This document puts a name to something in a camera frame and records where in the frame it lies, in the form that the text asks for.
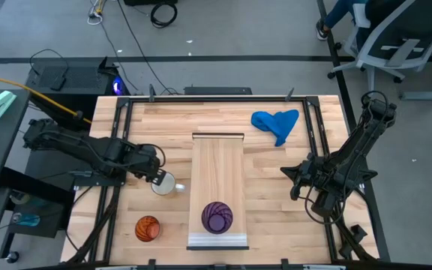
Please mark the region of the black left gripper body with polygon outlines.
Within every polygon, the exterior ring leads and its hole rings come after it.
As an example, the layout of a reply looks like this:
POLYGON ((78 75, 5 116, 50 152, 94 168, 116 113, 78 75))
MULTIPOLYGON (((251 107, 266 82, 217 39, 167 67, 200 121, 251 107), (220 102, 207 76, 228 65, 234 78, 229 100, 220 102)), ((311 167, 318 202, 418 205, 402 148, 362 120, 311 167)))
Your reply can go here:
POLYGON ((161 162, 153 146, 142 146, 132 149, 124 156, 126 171, 140 177, 140 173, 152 175, 160 169, 161 162))

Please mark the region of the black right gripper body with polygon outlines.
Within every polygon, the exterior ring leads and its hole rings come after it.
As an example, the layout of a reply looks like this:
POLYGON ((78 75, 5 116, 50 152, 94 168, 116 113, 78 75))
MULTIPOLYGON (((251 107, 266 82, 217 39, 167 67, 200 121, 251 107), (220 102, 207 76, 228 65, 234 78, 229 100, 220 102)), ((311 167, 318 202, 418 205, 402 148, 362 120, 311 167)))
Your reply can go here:
POLYGON ((300 166, 305 170, 304 178, 295 180, 295 184, 300 184, 301 189, 305 186, 313 186, 314 188, 332 192, 332 177, 331 177, 331 159, 329 157, 309 157, 304 160, 300 166))

